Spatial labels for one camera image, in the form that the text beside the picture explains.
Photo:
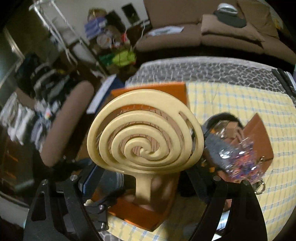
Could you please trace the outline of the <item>green plastic bag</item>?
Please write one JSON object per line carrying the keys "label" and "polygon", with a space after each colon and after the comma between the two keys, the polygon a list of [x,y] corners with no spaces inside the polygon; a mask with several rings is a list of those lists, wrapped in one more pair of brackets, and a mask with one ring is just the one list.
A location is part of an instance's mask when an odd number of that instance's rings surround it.
{"label": "green plastic bag", "polygon": [[130,64],[134,64],[135,62],[135,53],[133,51],[128,50],[116,54],[112,59],[112,63],[117,65],[118,67],[124,67]]}

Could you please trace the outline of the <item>cream spiral wooden paddle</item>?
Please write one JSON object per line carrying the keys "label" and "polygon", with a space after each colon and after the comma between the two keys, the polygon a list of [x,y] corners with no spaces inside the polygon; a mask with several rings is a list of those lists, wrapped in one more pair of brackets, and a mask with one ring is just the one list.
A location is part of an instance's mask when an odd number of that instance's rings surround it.
{"label": "cream spiral wooden paddle", "polygon": [[133,176],[135,202],[151,201],[152,180],[194,166],[204,150],[189,108],[160,90],[137,89],[110,101],[95,117],[87,150],[98,166]]}

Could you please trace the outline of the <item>orange cardboard box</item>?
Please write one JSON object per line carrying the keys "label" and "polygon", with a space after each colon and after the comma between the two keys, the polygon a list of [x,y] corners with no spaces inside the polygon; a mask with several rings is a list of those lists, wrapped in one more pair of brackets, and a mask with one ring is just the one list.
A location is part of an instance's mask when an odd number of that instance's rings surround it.
{"label": "orange cardboard box", "polygon": [[[148,84],[116,89],[111,92],[109,102],[124,93],[137,89],[160,90],[176,97],[187,105],[186,86],[180,82],[158,85]],[[148,204],[135,202],[136,180],[133,176],[127,174],[125,174],[125,176],[135,181],[135,184],[127,185],[126,192],[118,198],[117,204],[111,208],[111,214],[145,230],[155,230],[168,216],[173,205],[179,173],[158,175],[153,178],[151,201]]]}

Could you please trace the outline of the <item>grey felt strip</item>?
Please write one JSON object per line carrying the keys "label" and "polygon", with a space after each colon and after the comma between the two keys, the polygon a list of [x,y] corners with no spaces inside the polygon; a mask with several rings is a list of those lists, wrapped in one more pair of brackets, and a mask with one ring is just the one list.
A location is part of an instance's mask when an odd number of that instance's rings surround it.
{"label": "grey felt strip", "polygon": [[214,166],[227,171],[235,148],[210,131],[204,134],[204,155]]}

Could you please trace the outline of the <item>brown sofa cushion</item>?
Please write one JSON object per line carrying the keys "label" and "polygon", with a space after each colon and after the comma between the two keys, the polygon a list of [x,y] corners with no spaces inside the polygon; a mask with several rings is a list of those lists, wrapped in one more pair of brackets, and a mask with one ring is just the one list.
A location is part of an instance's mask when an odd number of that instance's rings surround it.
{"label": "brown sofa cushion", "polygon": [[246,23],[243,28],[236,28],[218,20],[216,15],[203,15],[201,18],[202,35],[220,35],[243,39],[251,42],[264,42],[264,37],[255,29],[255,27]]}

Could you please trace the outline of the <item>clear bag of beads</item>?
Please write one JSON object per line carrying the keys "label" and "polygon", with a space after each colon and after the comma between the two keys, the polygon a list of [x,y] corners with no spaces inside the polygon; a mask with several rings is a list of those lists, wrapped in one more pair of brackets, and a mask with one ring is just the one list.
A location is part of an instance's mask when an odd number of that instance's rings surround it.
{"label": "clear bag of beads", "polygon": [[235,148],[235,151],[231,157],[231,167],[224,171],[227,177],[232,182],[240,182],[245,179],[251,184],[258,182],[262,177],[262,171],[256,158],[257,152],[254,149],[253,138],[246,137],[237,145],[230,145]]}

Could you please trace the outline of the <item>brown leather wallet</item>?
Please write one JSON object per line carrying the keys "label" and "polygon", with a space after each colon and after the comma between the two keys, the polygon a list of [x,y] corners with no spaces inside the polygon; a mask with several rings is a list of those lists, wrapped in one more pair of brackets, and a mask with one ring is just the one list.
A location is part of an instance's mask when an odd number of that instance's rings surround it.
{"label": "brown leather wallet", "polygon": [[254,149],[257,152],[256,158],[259,164],[261,165],[261,171],[263,176],[263,174],[267,171],[274,159],[274,153],[267,130],[259,114],[256,113],[252,117],[252,119],[243,128],[242,135],[236,137],[231,142],[231,144],[235,146],[246,137],[253,138]]}

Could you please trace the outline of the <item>brown sofa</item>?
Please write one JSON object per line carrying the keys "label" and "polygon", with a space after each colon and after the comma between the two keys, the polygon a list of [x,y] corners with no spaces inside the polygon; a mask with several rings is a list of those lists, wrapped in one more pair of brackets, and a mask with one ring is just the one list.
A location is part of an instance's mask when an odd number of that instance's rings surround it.
{"label": "brown sofa", "polygon": [[295,52],[279,37],[271,7],[260,1],[144,1],[152,30],[138,53],[222,48],[263,54],[295,64]]}

